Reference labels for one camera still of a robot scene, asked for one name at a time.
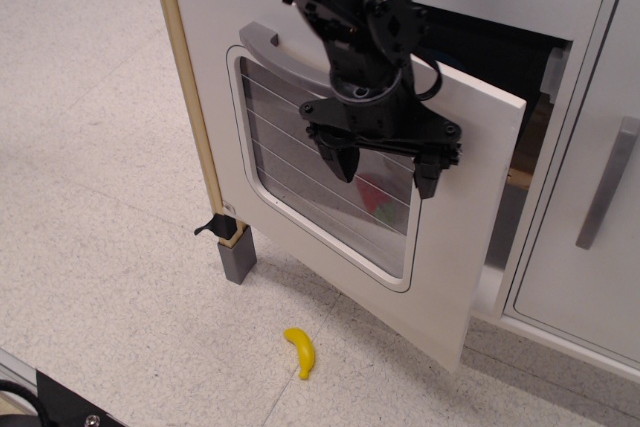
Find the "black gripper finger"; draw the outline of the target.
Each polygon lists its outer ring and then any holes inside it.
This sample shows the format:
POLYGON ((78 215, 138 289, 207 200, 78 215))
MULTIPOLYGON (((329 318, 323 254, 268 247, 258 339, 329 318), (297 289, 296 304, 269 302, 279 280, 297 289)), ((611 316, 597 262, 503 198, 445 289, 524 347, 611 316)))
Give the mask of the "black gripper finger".
POLYGON ((435 195, 441 168, 438 161, 425 156, 414 159, 414 183, 421 199, 429 199, 435 195))
POLYGON ((357 172, 360 151, 357 147, 331 147, 319 141, 318 151, 331 172, 342 182, 352 182, 357 172))

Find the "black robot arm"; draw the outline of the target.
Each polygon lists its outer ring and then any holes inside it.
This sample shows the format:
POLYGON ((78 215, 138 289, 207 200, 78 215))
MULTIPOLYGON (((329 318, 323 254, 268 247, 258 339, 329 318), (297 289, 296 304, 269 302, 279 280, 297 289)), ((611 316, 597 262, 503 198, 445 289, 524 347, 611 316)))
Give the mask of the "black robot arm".
POLYGON ((420 197, 433 197, 441 172, 459 161, 461 129, 423 104, 441 77, 415 90, 414 57, 439 68, 420 45, 426 9, 413 0, 282 1, 297 8, 329 60, 328 93, 299 108, 326 165, 349 183, 363 149, 410 157, 420 197))

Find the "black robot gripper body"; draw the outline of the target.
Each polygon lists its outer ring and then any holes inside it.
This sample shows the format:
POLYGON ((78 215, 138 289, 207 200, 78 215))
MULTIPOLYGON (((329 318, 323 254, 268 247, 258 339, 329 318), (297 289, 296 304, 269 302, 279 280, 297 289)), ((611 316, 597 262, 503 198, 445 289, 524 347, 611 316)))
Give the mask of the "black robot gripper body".
POLYGON ((330 77, 330 97, 307 101, 299 107, 309 123, 307 134, 331 147, 357 147, 410 157, 425 156, 440 167, 459 163, 461 128, 429 110, 423 102, 439 93, 443 77, 422 93, 413 76, 396 70, 387 84, 364 86, 330 77))

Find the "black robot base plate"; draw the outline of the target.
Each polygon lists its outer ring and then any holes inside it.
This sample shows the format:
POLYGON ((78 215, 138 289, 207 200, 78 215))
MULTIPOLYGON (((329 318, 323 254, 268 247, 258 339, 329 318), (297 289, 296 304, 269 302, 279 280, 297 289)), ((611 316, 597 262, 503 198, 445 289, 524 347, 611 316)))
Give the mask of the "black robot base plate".
POLYGON ((123 426, 107 411, 40 371, 36 371, 36 386, 53 426, 123 426))

